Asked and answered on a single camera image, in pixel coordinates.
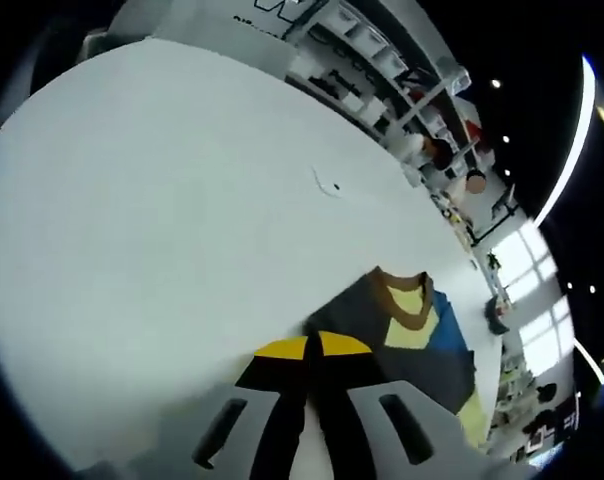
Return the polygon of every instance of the white tabletop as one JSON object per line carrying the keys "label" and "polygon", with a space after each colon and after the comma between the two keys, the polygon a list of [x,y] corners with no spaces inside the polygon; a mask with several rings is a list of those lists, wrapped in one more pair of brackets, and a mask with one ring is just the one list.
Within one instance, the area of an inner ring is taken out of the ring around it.
{"label": "white tabletop", "polygon": [[[0,131],[0,364],[74,468],[149,448],[164,409],[375,265],[448,294],[491,412],[482,274],[396,160],[305,94],[146,40],[64,73]],[[292,478],[331,478],[307,436]]]}

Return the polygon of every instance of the small hole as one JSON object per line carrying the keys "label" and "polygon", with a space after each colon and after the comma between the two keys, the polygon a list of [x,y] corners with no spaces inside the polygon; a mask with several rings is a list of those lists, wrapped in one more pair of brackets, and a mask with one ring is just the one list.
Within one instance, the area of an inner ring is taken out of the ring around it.
{"label": "small hole", "polygon": [[231,430],[246,407],[246,400],[229,400],[215,418],[202,442],[193,453],[193,461],[206,470],[215,469],[214,457],[224,448]]}
{"label": "small hole", "polygon": [[384,395],[380,404],[395,427],[411,465],[419,465],[433,456],[433,447],[419,422],[397,395]]}

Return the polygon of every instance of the yellow and black object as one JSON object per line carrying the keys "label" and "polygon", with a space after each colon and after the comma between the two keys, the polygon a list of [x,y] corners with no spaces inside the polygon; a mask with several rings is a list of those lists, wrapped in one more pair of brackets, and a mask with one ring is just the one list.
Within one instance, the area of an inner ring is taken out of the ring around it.
{"label": "yellow and black object", "polygon": [[362,422],[348,395],[350,389],[384,383],[371,349],[355,338],[320,331],[309,336],[307,351],[309,400],[324,432],[333,478],[376,478]]}
{"label": "yellow and black object", "polygon": [[[383,383],[371,349],[329,332],[270,343],[255,352],[237,387],[277,392],[258,446],[252,480],[289,478],[304,429],[307,396],[317,411],[334,478],[375,478],[371,450],[347,390]],[[214,449],[221,448],[213,442]]]}
{"label": "yellow and black object", "polygon": [[268,344],[255,352],[236,386],[280,394],[264,429],[251,480],[288,479],[304,429],[304,405],[311,382],[306,337]]}

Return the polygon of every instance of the black ceiling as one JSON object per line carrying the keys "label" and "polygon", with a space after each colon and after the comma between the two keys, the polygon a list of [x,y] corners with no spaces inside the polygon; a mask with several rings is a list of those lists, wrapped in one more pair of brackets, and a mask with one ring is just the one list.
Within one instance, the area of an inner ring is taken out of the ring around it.
{"label": "black ceiling", "polygon": [[[516,197],[530,216],[545,203],[571,147],[582,97],[585,55],[604,97],[604,1],[448,2],[421,0],[458,61],[469,71],[465,94],[478,107]],[[491,79],[502,82],[494,89]],[[510,143],[502,142],[508,135]],[[594,112],[569,184],[542,225],[559,269],[576,336],[604,357],[604,126]],[[589,286],[596,293],[589,292]],[[579,376],[594,376],[576,369]]]}

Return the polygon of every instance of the gray plastic bracket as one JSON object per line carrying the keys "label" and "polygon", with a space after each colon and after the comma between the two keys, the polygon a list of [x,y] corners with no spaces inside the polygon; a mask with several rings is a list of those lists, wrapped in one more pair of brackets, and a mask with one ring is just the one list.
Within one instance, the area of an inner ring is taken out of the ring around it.
{"label": "gray plastic bracket", "polygon": [[[141,480],[248,480],[266,423],[280,398],[277,392],[263,392],[220,385],[198,399],[193,408],[172,413],[160,427],[157,447],[133,466]],[[195,452],[207,441],[225,408],[243,408],[230,428],[222,448],[211,459],[213,468],[194,460]]]}
{"label": "gray plastic bracket", "polygon": [[[468,478],[522,480],[536,470],[523,464],[493,459],[468,444],[459,420],[406,381],[349,390],[369,441],[377,478],[380,480],[433,480]],[[381,399],[401,402],[430,445],[431,456],[417,465],[409,461],[396,428]]]}

